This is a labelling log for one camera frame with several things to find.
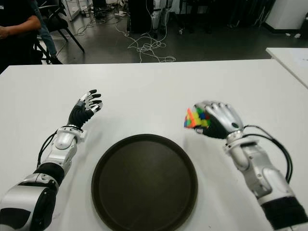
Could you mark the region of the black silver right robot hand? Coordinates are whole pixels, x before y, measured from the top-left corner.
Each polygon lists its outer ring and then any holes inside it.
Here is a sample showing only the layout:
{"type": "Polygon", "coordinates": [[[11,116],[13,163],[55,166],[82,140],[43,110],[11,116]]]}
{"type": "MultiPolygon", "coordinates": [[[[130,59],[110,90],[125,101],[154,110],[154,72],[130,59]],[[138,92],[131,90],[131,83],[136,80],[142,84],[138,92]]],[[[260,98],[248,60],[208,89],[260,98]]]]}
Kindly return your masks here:
{"type": "Polygon", "coordinates": [[[207,127],[197,126],[194,130],[210,138],[226,139],[231,133],[242,131],[243,122],[236,111],[229,105],[217,101],[202,101],[194,105],[195,109],[209,117],[207,127]]]}

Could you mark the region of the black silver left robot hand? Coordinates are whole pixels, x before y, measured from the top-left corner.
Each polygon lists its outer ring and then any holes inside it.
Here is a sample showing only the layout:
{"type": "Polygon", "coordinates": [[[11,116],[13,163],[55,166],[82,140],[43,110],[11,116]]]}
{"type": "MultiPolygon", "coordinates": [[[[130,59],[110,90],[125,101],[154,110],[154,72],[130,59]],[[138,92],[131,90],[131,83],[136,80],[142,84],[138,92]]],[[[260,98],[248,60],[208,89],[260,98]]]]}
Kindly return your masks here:
{"type": "Polygon", "coordinates": [[[81,129],[95,113],[102,109],[101,96],[100,93],[97,93],[97,90],[89,90],[83,94],[71,110],[67,125],[81,129]]]}

